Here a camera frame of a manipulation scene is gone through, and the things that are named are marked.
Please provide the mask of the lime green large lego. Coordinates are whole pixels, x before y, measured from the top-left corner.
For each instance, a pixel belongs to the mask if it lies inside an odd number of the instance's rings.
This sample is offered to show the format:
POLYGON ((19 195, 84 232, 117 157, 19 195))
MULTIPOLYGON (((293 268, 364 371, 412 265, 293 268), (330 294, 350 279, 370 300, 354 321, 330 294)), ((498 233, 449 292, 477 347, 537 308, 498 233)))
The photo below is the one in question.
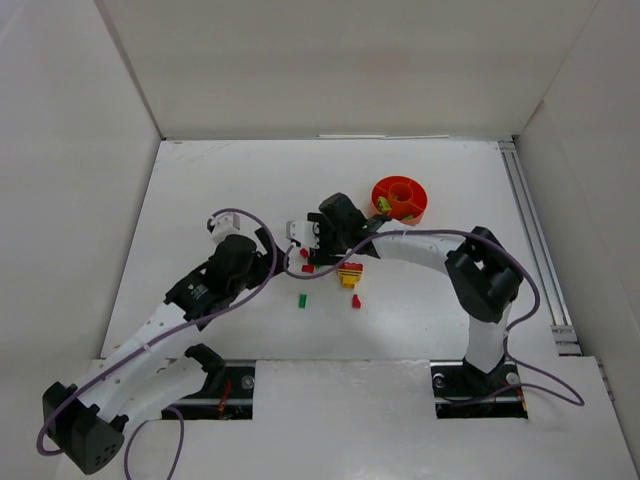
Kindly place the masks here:
POLYGON ((389 214, 392 211, 392 206, 391 206, 391 204, 389 203, 389 201, 387 200, 386 197, 379 196, 376 199, 376 209, 381 214, 389 214))

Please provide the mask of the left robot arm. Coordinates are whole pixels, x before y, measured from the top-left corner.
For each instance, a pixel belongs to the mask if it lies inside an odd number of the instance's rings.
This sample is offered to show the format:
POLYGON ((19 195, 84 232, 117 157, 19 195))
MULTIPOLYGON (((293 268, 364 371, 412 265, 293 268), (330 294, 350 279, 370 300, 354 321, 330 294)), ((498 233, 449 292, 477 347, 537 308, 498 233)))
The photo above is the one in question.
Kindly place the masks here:
POLYGON ((260 292, 281 257, 266 227, 254 237, 219 234, 213 255, 166 293, 100 370, 69 385, 56 381, 45 390, 38 452, 49 455, 44 442, 51 440, 53 455, 65 456, 85 475, 95 474, 143 423, 184 396, 216 388, 226 363, 201 342, 201 333, 260 292))

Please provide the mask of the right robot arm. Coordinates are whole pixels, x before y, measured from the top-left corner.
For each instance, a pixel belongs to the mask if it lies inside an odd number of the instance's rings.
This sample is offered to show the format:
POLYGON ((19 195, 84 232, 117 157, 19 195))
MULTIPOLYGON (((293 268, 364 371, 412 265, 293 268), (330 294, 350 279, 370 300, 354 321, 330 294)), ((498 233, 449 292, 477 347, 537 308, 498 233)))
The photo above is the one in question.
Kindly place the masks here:
POLYGON ((319 265, 335 265, 350 251, 383 260, 402 260, 446 275, 469 315, 468 346, 462 360, 462 396, 499 387, 505 362, 503 338, 523 275, 501 252, 492 232, 420 235, 388 215, 365 217, 342 193, 326 199, 302 222, 299 244, 319 265))

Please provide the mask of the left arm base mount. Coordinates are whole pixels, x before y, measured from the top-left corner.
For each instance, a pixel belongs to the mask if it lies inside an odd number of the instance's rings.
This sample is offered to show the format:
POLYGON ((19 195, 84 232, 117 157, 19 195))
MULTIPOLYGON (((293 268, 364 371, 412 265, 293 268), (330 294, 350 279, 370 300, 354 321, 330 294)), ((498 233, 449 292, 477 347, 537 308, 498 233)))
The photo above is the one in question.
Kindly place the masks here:
POLYGON ((204 344, 189 347, 185 357, 198 363, 196 372, 205 374, 199 389, 173 402, 162 411, 163 419, 238 421, 253 418, 256 362, 226 361, 204 344))

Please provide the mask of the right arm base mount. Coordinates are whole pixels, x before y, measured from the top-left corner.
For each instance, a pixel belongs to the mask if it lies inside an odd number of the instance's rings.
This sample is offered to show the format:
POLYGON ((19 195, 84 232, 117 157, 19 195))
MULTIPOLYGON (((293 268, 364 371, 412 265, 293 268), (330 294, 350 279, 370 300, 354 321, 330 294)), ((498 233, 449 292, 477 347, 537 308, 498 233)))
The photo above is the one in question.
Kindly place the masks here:
POLYGON ((512 362, 490 374, 476 371, 464 361, 431 361, 435 412, 438 419, 527 419, 520 376, 512 362))

